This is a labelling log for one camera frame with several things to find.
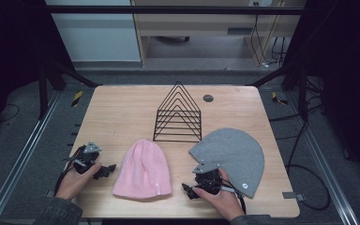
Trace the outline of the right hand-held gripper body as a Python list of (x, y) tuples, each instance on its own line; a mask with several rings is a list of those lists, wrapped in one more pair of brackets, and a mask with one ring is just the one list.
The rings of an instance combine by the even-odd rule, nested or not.
[(197, 188), (201, 188), (210, 194), (217, 195), (222, 186), (222, 179), (218, 168), (219, 165), (216, 163), (200, 162), (193, 170), (196, 174), (195, 181), (197, 182)]

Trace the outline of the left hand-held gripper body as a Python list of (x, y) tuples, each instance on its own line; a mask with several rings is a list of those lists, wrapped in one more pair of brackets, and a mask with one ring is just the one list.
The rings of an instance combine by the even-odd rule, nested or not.
[(71, 157), (66, 158), (66, 161), (73, 164), (77, 173), (85, 173), (95, 164), (100, 151), (101, 148), (90, 141), (80, 146)]

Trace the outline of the pink knit beanie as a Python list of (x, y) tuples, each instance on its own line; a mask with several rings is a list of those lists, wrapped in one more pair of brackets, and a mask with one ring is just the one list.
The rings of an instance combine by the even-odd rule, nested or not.
[(143, 200), (172, 192), (169, 166), (161, 148), (148, 140), (136, 141), (122, 162), (112, 194)]

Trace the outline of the grey knit beanie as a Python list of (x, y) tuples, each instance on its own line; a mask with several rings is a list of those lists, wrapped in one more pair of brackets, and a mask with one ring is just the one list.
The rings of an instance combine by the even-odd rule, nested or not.
[(259, 143), (245, 131), (220, 128), (188, 151), (200, 164), (222, 168), (244, 196), (253, 198), (263, 177), (264, 155)]

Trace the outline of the black wire rack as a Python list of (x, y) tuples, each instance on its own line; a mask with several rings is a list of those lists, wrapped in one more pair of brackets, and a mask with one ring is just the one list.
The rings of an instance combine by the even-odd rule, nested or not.
[(157, 108), (153, 141), (198, 143), (202, 135), (201, 109), (186, 87), (177, 82)]

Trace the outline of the person's left hand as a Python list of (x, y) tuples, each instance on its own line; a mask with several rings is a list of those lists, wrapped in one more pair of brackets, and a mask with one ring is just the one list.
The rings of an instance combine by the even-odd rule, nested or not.
[(61, 181), (55, 194), (55, 198), (72, 201), (86, 186), (86, 184), (99, 171), (101, 164), (98, 162), (87, 172), (78, 173), (77, 171), (68, 171)]

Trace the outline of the person's right hand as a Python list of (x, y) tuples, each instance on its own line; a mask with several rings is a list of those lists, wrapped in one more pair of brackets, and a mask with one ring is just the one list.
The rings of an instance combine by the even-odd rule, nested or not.
[(198, 187), (194, 187), (193, 191), (201, 199), (210, 203), (216, 211), (228, 221), (232, 221), (233, 219), (246, 214), (236, 195), (232, 192), (221, 190), (217, 195), (212, 195)]

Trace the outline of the yellow black hazard tape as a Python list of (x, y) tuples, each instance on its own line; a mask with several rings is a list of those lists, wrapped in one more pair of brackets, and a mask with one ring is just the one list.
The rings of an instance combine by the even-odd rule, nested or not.
[(289, 102), (287, 100), (279, 99), (276, 92), (272, 92), (272, 100), (273, 102), (276, 102), (281, 105), (289, 105)]
[(83, 94), (83, 91), (78, 91), (78, 92), (75, 94), (74, 99), (73, 99), (72, 102), (71, 102), (71, 107), (76, 107), (76, 106), (78, 105), (79, 100), (80, 100), (82, 94)]

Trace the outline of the white cabinet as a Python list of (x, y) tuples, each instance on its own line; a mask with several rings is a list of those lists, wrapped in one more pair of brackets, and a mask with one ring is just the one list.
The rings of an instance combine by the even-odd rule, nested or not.
[(73, 62), (140, 62), (131, 14), (53, 13)]

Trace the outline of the black curtain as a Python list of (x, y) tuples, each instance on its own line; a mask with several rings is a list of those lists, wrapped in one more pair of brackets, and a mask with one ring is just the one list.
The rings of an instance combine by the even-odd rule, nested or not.
[(46, 0), (0, 0), (0, 113), (8, 95), (35, 82), (44, 61), (72, 68), (65, 44)]
[(360, 163), (360, 0), (307, 0), (287, 59), (311, 38), (307, 72), (323, 80), (323, 102), (346, 149)]

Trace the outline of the light wooden desk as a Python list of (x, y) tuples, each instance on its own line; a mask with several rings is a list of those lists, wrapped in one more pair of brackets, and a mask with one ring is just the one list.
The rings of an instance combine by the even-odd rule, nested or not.
[[(130, 0), (136, 6), (302, 8), (307, 0)], [(267, 66), (273, 38), (291, 38), (298, 15), (136, 14), (142, 58), (150, 37), (242, 37), (256, 66)]]

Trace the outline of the aluminium floor rail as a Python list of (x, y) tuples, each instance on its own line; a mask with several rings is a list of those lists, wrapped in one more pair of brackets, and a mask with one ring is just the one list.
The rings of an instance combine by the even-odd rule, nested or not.
[(343, 225), (360, 225), (356, 214), (351, 207), (343, 188), (341, 187), (329, 161), (325, 158), (323, 151), (315, 138), (312, 129), (308, 126), (308, 117), (316, 111), (321, 110), (322, 106), (307, 107), (307, 120), (298, 119), (298, 124), (302, 128), (302, 135), (307, 143), (312, 160), (320, 174), (324, 186), (328, 190), (331, 203), (335, 206)]
[(27, 137), (25, 144), (21, 148), (21, 152), (16, 157), (9, 173), (6, 176), (6, 179), (0, 187), (0, 216), (11, 197), (14, 188), (17, 186), (28, 161), (38, 144), (38, 141), (44, 132), (45, 127), (48, 125), (60, 97), (60, 92), (52, 92), (52, 97), (49, 100), (46, 112), (36, 121), (32, 132)]

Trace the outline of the black metal frame stand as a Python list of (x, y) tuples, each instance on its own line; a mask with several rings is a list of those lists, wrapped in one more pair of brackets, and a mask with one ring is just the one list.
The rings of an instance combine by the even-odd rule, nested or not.
[(289, 91), (298, 84), (298, 112), (302, 119), (306, 122), (308, 120), (308, 104), (306, 100), (307, 96), (307, 70), (302, 64), (289, 63), (286, 66), (271, 72), (256, 82), (250, 84), (250, 86), (260, 87), (261, 85), (268, 83), (276, 77), (284, 75), (285, 78), (282, 82), (282, 89)]
[(49, 109), (48, 106), (48, 93), (47, 82), (50, 82), (54, 90), (64, 90), (67, 83), (64, 81), (62, 75), (68, 75), (69, 77), (77, 80), (80, 83), (85, 84), (88, 87), (98, 87), (99, 83), (92, 82), (85, 78), (81, 74), (77, 73), (74, 68), (66, 67), (57, 61), (47, 61), (41, 64), (38, 69), (38, 87), (39, 87), (39, 117), (41, 120)]

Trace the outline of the grey metal table bracket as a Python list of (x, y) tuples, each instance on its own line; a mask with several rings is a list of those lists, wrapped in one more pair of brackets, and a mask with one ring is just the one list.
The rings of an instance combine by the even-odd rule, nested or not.
[(293, 191), (283, 191), (282, 196), (284, 199), (295, 199), (298, 202), (303, 202), (306, 197), (302, 193), (295, 193)]

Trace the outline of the black horizontal frame bar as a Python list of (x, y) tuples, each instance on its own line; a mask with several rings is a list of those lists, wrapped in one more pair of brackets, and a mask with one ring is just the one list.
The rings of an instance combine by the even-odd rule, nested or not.
[(302, 15), (302, 7), (46, 6), (51, 13)]

